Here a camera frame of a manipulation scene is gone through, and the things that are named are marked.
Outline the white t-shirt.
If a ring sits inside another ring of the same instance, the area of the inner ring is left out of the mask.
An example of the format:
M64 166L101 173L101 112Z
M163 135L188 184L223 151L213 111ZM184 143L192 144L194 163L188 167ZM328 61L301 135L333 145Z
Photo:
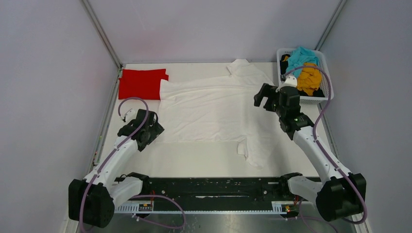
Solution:
M159 142L235 141L239 155L263 168L278 145L280 128L277 116L254 105L254 95L273 81L244 59L227 69L228 76L161 82Z

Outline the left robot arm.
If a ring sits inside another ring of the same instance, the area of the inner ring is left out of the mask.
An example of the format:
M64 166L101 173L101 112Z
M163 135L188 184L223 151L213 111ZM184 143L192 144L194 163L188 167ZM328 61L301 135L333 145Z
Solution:
M94 227L104 228L115 209L131 197L149 197L151 187L142 178L126 177L115 184L116 175L137 152L151 144L164 128L156 112L139 109L134 118L123 125L110 154L82 180L69 184L69 218Z

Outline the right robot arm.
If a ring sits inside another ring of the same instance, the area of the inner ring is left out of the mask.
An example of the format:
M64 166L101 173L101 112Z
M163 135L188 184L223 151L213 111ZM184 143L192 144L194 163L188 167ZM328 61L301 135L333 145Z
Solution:
M277 114L282 131L304 152L320 178L315 182L298 173L284 175L279 195L285 200L295 196L308 200L325 221L347 220L361 214L356 223L363 223L368 214L366 179L360 173L352 173L326 148L316 132L316 124L301 112L297 88L265 83L254 96L254 106L259 107L264 98L267 100L263 108Z

